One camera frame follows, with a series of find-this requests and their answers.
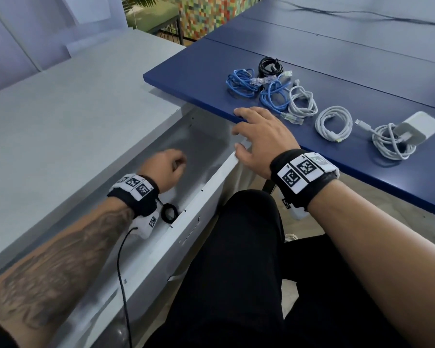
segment black pants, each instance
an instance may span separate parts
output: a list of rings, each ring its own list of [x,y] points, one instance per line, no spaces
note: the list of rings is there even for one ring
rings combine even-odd
[[[409,347],[327,235],[283,239],[270,195],[235,194],[145,347]],[[283,278],[300,295],[285,320]]]

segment mosaic wall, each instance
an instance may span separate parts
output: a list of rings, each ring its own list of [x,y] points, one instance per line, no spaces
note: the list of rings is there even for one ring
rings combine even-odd
[[[184,36],[198,40],[257,0],[164,0],[179,4]]]

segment open drawer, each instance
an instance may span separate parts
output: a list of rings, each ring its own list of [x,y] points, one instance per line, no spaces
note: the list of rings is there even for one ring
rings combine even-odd
[[[179,217],[172,225],[159,220],[150,238],[142,240],[132,235],[123,246],[121,274],[131,321],[145,313],[169,277],[174,275],[217,207],[251,183],[254,174],[243,169],[234,155],[235,142],[246,146],[249,143],[241,136],[231,135],[232,125],[207,111],[192,109],[90,197],[101,200],[122,175],[135,171],[157,151],[176,148],[187,155],[187,168],[179,184],[159,196],[163,203],[177,207]],[[75,215],[65,218],[74,219]],[[116,256],[122,238],[124,236],[94,285],[58,331],[52,346],[90,347],[122,309],[116,272]]]

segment white sneaker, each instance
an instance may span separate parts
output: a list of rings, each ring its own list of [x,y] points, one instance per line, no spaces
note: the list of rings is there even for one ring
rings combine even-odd
[[[291,242],[292,240],[298,240],[298,237],[295,234],[287,233],[285,235],[285,241],[286,242]]]

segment white wall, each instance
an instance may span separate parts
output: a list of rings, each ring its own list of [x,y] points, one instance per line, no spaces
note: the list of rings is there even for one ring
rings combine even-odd
[[[44,69],[69,59],[67,43],[127,28],[121,0],[109,0],[109,7],[110,19],[76,24],[62,0],[0,0],[0,13]],[[34,66],[0,23],[0,89],[35,73]]]

